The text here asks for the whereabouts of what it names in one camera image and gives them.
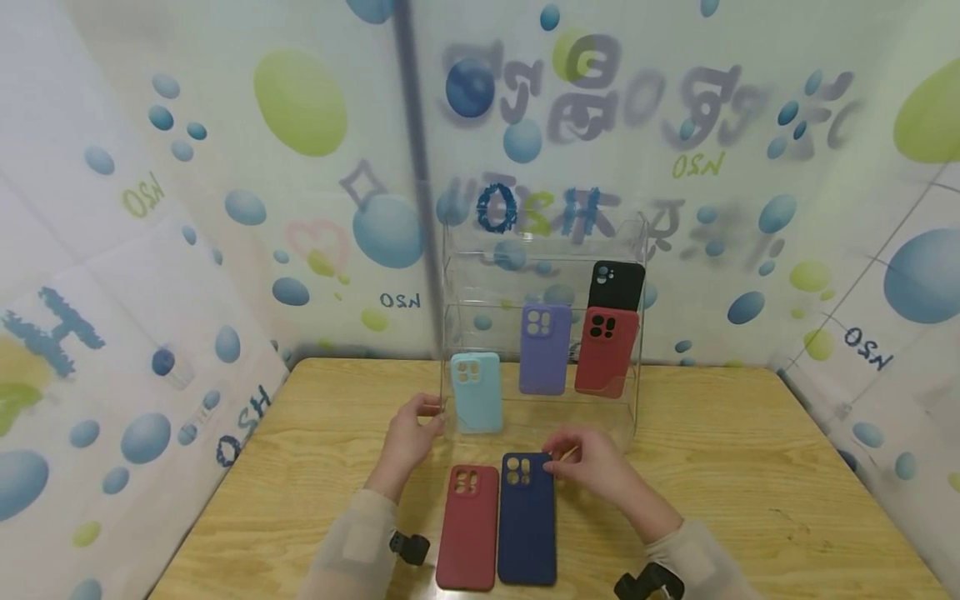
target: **light blue phone case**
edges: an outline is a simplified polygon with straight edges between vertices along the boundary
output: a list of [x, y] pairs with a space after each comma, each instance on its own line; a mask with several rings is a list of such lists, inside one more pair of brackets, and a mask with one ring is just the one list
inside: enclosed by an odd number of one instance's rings
[[496, 352], [454, 354], [450, 359], [450, 379], [462, 433], [499, 433], [503, 430], [500, 357]]

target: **beige sleeve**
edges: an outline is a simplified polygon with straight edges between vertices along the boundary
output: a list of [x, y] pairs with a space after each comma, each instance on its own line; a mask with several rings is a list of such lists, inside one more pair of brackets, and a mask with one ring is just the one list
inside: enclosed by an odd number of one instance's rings
[[396, 563], [390, 551], [395, 530], [396, 504], [370, 490], [357, 492], [326, 534], [298, 600], [383, 600]]
[[684, 600], [760, 600], [740, 567], [699, 521], [647, 546], [650, 560], [677, 574], [684, 582]]

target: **phone case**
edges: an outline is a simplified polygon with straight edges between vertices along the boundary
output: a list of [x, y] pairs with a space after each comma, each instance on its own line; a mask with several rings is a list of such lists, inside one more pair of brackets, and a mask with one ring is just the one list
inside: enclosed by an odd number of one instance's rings
[[617, 398], [634, 352], [640, 316], [602, 306], [587, 309], [580, 340], [580, 360], [573, 387], [581, 394]]
[[520, 391], [561, 396], [566, 389], [573, 312], [564, 304], [529, 303], [520, 324]]
[[496, 572], [505, 584], [557, 583], [557, 513], [550, 460], [541, 452], [508, 452], [500, 470], [500, 552]]
[[500, 357], [496, 352], [462, 352], [450, 359], [450, 379], [462, 433], [503, 430]]
[[643, 279], [647, 270], [643, 265], [615, 260], [598, 260], [593, 265], [590, 295], [587, 306], [604, 306], [636, 312], [640, 307]]
[[450, 471], [437, 558], [441, 588], [493, 588], [499, 482], [494, 467], [457, 465]]

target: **wall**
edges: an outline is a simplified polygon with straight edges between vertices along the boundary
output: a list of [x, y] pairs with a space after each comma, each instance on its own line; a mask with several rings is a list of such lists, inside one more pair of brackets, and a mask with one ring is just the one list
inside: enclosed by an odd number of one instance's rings
[[[551, 270], [517, 235], [564, 239], [568, 201], [599, 203], [594, 235], [642, 210], [645, 360], [780, 370], [960, 593], [943, 525], [960, 500], [945, 259], [960, 176], [943, 167], [960, 139], [958, 9], [409, 4], [0, 9], [0, 300], [55, 327], [37, 291], [56, 283], [107, 341], [61, 336], [77, 367], [64, 377], [16, 323], [0, 337], [0, 507], [18, 507], [0, 532], [36, 538], [0, 546], [16, 554], [5, 581], [142, 595], [284, 363], [435, 351], [439, 233], [476, 227], [499, 182], [525, 214], [491, 277], [531, 271], [546, 294]], [[934, 228], [948, 232], [923, 237]], [[224, 326], [242, 359], [219, 355]], [[164, 375], [160, 350], [178, 357]], [[154, 439], [142, 415], [170, 431], [137, 463], [124, 440]], [[116, 467], [130, 484], [108, 493]]]

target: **red phone case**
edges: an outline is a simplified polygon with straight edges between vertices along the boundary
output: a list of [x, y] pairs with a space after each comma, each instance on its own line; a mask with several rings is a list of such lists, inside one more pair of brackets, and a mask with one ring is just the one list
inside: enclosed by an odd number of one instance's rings
[[603, 306], [587, 309], [577, 376], [573, 382], [577, 392], [611, 398], [623, 394], [639, 325], [640, 316], [630, 310]]
[[446, 490], [437, 585], [443, 589], [493, 589], [496, 510], [500, 474], [494, 467], [457, 465]]

